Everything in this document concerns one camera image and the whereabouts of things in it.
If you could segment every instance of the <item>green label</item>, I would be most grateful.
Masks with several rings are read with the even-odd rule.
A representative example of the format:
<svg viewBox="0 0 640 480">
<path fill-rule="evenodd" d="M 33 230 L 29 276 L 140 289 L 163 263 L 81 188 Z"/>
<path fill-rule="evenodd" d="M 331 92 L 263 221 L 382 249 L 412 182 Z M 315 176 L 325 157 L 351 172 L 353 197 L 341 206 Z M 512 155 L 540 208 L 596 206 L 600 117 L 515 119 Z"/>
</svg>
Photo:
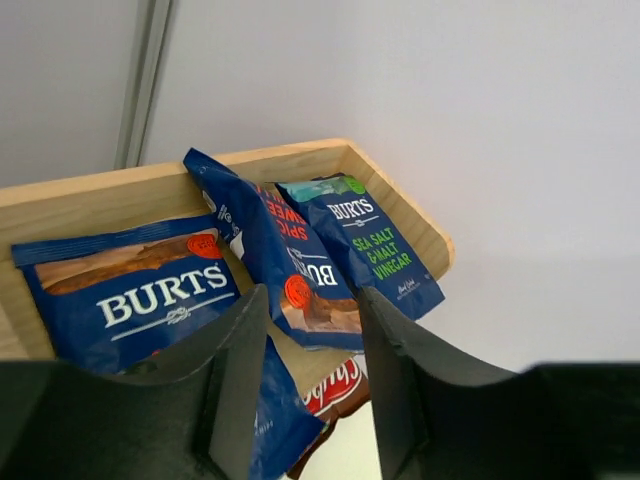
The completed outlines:
<svg viewBox="0 0 640 480">
<path fill-rule="evenodd" d="M 364 188 L 364 185 L 353 177 L 344 177 L 344 181 L 349 185 L 349 188 L 358 195 L 362 195 L 367 191 L 366 188 Z"/>
<path fill-rule="evenodd" d="M 401 271 L 411 264 L 411 257 L 398 247 L 390 227 L 364 237 L 352 239 L 359 252 L 366 253 L 373 272 L 380 280 Z"/>
</svg>

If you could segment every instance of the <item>burts chip bag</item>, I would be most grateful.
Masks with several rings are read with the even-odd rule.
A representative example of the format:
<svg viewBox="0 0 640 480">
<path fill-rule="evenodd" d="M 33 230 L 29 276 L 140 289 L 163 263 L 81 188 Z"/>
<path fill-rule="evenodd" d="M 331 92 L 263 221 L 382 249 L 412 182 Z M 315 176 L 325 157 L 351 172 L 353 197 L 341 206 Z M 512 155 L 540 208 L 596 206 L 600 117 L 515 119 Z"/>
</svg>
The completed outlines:
<svg viewBox="0 0 640 480">
<path fill-rule="evenodd" d="M 411 245 L 357 179 L 338 174 L 276 186 L 355 288 L 377 288 L 411 320 L 444 300 Z"/>
<path fill-rule="evenodd" d="M 119 373 L 239 297 L 210 215 L 12 246 L 56 354 Z"/>
<path fill-rule="evenodd" d="M 362 351 L 358 305 L 324 245 L 279 195 L 191 149 L 184 165 L 216 228 L 255 283 L 275 324 L 305 348 Z"/>
</svg>

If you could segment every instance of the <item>blue chip bag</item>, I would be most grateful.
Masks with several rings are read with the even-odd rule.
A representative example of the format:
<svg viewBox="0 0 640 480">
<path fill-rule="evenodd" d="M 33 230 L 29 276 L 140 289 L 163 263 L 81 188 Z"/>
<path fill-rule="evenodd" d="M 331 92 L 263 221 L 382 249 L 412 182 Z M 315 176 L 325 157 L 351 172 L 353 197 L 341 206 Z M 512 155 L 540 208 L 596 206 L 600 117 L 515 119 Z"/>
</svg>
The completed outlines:
<svg viewBox="0 0 640 480">
<path fill-rule="evenodd" d="M 118 373 L 239 297 L 211 215 L 12 246 L 56 354 Z"/>
<path fill-rule="evenodd" d="M 282 198 L 191 149 L 184 165 L 215 226 L 255 283 L 269 292 L 271 317 L 305 348 L 362 351 L 358 304 L 324 245 Z"/>
<path fill-rule="evenodd" d="M 411 320 L 444 300 L 411 245 L 354 177 L 338 174 L 276 187 L 355 288 L 377 288 Z"/>
<path fill-rule="evenodd" d="M 304 406 L 273 340 L 267 337 L 249 478 L 280 478 L 300 459 L 324 428 L 325 423 Z"/>
</svg>

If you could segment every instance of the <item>black plastic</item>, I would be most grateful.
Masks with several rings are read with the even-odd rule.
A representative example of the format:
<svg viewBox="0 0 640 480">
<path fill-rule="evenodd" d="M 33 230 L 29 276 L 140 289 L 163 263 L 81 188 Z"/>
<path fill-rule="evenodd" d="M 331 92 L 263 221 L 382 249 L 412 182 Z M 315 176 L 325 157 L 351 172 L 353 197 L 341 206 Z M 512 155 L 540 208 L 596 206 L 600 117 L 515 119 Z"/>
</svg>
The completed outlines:
<svg viewBox="0 0 640 480">
<path fill-rule="evenodd" d="M 359 303 L 385 480 L 640 478 L 640 364 L 513 374 Z"/>
<path fill-rule="evenodd" d="M 268 321 L 259 285 L 128 375 L 0 363 L 0 478 L 247 478 Z"/>
</svg>

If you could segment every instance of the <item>red circular sticker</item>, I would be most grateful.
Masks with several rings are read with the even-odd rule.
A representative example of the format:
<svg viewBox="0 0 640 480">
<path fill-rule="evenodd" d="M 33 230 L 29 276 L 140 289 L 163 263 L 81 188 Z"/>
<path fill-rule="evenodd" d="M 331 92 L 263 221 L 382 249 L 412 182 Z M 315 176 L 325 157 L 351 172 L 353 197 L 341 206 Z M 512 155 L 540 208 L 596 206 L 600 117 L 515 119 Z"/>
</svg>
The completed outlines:
<svg viewBox="0 0 640 480">
<path fill-rule="evenodd" d="M 284 284 L 284 293 L 295 308 L 305 308 L 311 302 L 311 289 L 300 274 L 291 275 Z"/>
<path fill-rule="evenodd" d="M 216 245 L 216 237 L 210 233 L 200 233 L 193 235 L 187 241 L 187 248 L 194 254 L 202 258 L 217 260 L 222 258 L 222 253 Z"/>
</svg>

